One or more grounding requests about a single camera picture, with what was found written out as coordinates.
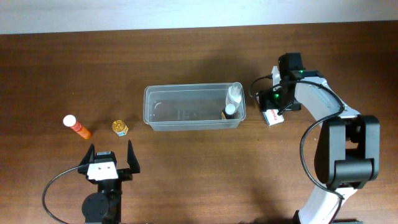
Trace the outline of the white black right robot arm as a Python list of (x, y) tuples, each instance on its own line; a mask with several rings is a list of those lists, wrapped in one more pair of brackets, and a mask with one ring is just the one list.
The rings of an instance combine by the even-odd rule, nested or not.
[(255, 97), (269, 126), (286, 111), (308, 109), (315, 119), (299, 144), (303, 170), (315, 187), (294, 223), (336, 223), (344, 203), (379, 175), (380, 122), (348, 106), (299, 53), (279, 57), (268, 78), (273, 86)]

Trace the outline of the white blue medicine box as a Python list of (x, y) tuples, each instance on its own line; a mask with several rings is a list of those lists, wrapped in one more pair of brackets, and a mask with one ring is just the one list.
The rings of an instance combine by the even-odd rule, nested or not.
[(282, 115), (278, 115), (279, 110), (273, 100), (270, 100), (266, 96), (256, 96), (256, 100), (259, 111), (263, 115), (268, 126), (284, 122), (284, 117)]

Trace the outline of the dark bottle white cap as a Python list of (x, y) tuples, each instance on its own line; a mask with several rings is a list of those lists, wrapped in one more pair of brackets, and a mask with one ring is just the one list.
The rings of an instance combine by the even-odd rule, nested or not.
[(235, 105), (227, 104), (221, 112), (221, 119), (235, 119), (235, 110)]

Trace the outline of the white spray bottle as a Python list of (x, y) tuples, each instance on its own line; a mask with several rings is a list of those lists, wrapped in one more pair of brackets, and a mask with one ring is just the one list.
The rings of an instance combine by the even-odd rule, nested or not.
[(234, 82), (227, 91), (226, 94), (226, 104), (232, 104), (235, 106), (236, 109), (239, 108), (242, 102), (242, 84), (240, 82)]

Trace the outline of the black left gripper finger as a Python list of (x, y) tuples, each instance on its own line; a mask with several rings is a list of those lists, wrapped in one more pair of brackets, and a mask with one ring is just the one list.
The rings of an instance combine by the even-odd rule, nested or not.
[(80, 166), (92, 163), (94, 161), (94, 158), (95, 158), (95, 146), (94, 144), (90, 144), (87, 153), (80, 162)]
[(139, 162), (133, 150), (132, 142), (129, 139), (127, 143), (127, 163), (132, 174), (138, 174), (141, 172)]

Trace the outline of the clear plastic container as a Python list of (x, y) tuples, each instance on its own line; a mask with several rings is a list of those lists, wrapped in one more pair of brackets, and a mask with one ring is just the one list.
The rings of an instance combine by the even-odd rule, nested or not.
[(222, 119), (232, 83), (148, 86), (144, 90), (143, 120), (155, 131), (233, 129), (246, 118), (242, 99), (235, 119)]

